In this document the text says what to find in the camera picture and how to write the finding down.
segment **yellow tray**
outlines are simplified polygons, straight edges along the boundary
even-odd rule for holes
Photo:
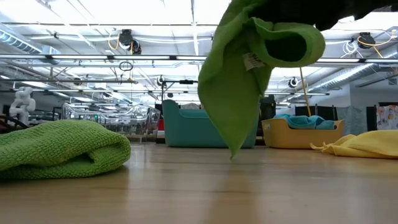
[[[261,121],[266,146],[280,149],[311,149],[310,143],[322,146],[343,136],[344,121],[335,121],[334,130],[291,129],[285,119]]]

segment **green towel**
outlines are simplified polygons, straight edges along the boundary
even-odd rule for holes
[[[211,121],[231,149],[239,151],[274,67],[304,67],[316,62],[325,40],[313,26],[249,17],[266,0],[233,0],[203,64],[198,94]]]
[[[92,121],[54,121],[0,135],[0,179],[89,177],[129,158],[129,140]]]

